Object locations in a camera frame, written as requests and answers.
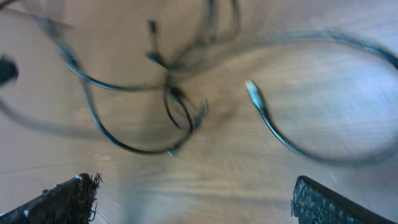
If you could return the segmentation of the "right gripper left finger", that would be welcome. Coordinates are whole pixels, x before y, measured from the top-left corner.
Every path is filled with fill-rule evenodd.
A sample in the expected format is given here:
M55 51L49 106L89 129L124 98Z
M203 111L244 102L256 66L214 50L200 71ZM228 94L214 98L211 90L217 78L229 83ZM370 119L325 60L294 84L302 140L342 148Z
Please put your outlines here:
M89 224L97 214L101 174L82 173L45 189L31 201L1 215L1 224Z

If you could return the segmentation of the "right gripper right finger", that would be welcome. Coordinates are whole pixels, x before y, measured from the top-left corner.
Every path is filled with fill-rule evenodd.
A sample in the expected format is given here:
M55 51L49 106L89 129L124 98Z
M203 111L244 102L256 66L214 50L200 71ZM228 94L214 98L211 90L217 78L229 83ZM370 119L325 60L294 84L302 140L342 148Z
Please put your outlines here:
M299 223L395 224L305 175L297 177L290 209Z

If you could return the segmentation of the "black USB cable silver plug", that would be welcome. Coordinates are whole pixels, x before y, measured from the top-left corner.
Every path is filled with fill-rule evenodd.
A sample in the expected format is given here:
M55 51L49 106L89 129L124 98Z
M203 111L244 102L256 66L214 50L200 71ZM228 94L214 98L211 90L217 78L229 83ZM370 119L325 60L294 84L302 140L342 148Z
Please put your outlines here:
M335 42L342 45L347 45L352 48L357 48L364 52L374 54L383 60L387 61L394 68L397 68L397 55L389 49L369 40L360 39L352 35L345 34L340 31L333 30L298 30L298 31L286 31L284 33L272 35L269 37L263 37L259 40L254 40L246 44L236 44L234 51L244 52L249 51L255 47L274 46L274 45L286 45L293 42L299 41L328 41ZM230 42L234 42L234 37L225 37L222 40L196 40L189 45L172 64L172 70L175 72L196 70L202 66L201 60L203 54L207 49L214 45L225 45ZM362 157L356 157L354 159L349 158L330 158L322 157L318 154L314 154L304 148L301 148L290 141L283 133L278 129L272 116L267 108L267 101L264 95L261 93L258 86L248 80L245 82L246 88L248 89L249 96L254 107L257 109L259 115L269 128L270 132L289 150L296 153L298 156L317 162L320 164L327 164L329 166L338 167L364 167L373 166L379 164L394 157L397 154L397 142L394 142L390 146L376 149L372 153L365 154Z

